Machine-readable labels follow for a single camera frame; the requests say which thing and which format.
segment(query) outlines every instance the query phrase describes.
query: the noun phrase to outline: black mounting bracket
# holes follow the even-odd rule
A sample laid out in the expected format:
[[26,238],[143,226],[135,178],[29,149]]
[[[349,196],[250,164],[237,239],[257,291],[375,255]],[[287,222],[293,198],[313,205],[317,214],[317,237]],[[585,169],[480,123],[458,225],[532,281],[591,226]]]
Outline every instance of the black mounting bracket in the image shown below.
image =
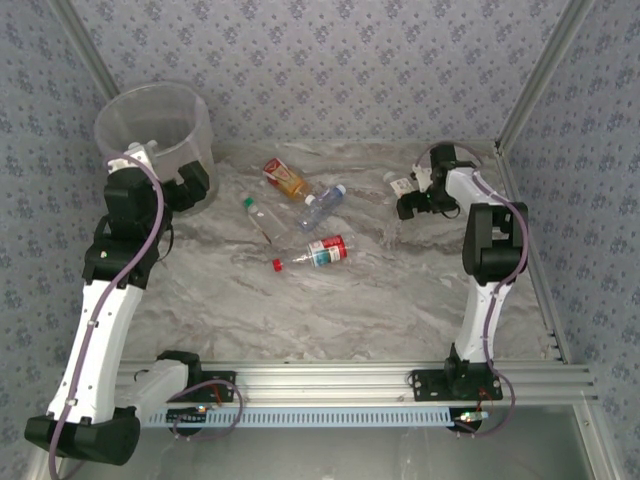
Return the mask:
[[416,402],[480,401],[485,399],[482,390],[493,400],[503,398],[500,379],[489,365],[460,360],[453,345],[442,370],[414,370],[410,379]]

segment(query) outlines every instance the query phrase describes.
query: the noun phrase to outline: marble surface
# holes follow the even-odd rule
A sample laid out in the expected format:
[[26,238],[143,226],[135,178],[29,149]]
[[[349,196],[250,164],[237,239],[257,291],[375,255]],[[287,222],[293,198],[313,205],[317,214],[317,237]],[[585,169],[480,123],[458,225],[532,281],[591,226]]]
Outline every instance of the marble surface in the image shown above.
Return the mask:
[[[420,214],[397,220],[382,176],[409,172],[423,144],[264,144],[219,146],[220,191],[202,212],[177,218],[171,254],[154,267],[134,316],[124,358],[184,349],[206,359],[441,360],[462,324],[468,281],[461,251],[466,217]],[[295,231],[302,205],[264,182],[278,156],[316,191],[343,183],[344,203],[310,235]],[[501,186],[495,160],[484,178]],[[291,226],[275,248],[238,200],[250,190]],[[271,260],[308,241],[353,233],[351,260],[275,273]],[[507,298],[497,358],[552,356],[535,293],[522,275]]]

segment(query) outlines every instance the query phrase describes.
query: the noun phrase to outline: transparent bucket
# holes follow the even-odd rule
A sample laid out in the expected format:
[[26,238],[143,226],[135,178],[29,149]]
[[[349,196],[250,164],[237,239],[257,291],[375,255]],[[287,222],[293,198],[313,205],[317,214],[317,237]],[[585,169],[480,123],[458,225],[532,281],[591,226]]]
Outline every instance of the transparent bucket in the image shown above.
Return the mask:
[[134,142],[156,142],[153,167],[162,182],[181,182],[178,168],[199,160],[209,174],[210,189],[204,201],[186,213],[196,213],[216,197],[216,174],[211,142],[213,130],[205,101],[187,85],[158,82],[121,93],[100,112],[94,126],[103,155],[122,153]]

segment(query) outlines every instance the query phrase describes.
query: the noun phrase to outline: small bottle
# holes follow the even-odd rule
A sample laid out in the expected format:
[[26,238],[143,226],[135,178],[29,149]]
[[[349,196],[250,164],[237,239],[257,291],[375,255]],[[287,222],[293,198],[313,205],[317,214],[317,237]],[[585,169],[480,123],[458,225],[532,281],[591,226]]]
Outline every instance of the small bottle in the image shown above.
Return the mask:
[[260,230],[269,243],[276,242],[287,233],[287,227],[269,207],[256,202],[247,192],[240,194],[240,200],[249,215],[249,220]]
[[391,185],[393,193],[395,193],[398,198],[415,190],[413,184],[407,177],[403,177],[396,172],[385,173],[382,177],[382,181]]
[[310,232],[323,222],[342,203],[347,189],[344,185],[328,188],[318,197],[308,195],[304,203],[308,206],[298,216],[296,222],[303,232]]
[[297,252],[292,255],[276,258],[273,261],[273,269],[276,272],[283,268],[296,267],[298,265],[311,264],[321,267],[329,263],[339,262],[353,253],[355,246],[354,236],[336,235],[334,237],[317,240],[307,245],[305,252]]
[[279,158],[272,158],[262,169],[267,181],[295,202],[311,193],[309,184]]

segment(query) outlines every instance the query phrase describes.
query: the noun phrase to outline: patterned wallpaper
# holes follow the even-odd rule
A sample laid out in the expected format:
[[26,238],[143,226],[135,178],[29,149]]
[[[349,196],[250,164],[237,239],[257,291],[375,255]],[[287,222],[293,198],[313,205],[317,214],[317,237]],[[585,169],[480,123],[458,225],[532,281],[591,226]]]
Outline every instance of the patterned wallpaper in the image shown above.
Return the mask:
[[596,2],[509,154],[576,362],[640,478],[640,4]]
[[0,478],[21,478],[26,418],[46,410],[103,209],[103,104],[45,0],[0,2]]
[[73,0],[120,87],[182,79],[217,141],[497,137],[566,0]]

